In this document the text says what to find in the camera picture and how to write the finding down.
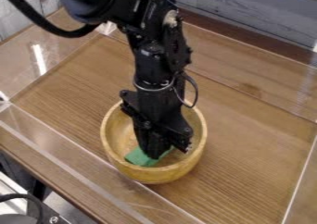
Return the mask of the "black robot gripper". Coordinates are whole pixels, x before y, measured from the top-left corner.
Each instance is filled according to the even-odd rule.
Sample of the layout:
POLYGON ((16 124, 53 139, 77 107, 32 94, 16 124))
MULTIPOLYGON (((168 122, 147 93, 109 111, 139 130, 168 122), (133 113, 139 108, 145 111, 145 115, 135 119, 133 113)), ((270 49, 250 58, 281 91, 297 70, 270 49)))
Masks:
POLYGON ((182 114, 184 88, 180 83, 160 92, 120 91, 120 107, 132 118, 139 147, 152 159, 175 148, 188 152, 192 128, 182 114))

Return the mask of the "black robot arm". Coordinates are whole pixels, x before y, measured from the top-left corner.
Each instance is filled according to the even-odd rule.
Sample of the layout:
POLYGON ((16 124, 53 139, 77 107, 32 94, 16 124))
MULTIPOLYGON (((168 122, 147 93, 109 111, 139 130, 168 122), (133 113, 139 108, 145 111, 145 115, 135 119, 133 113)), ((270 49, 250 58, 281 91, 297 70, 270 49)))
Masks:
POLYGON ((192 129, 182 116, 191 48, 175 0, 60 0, 85 24, 111 21, 125 34, 135 74, 132 91, 120 91, 121 110, 132 119, 137 144, 156 159, 170 148, 186 151, 192 129))

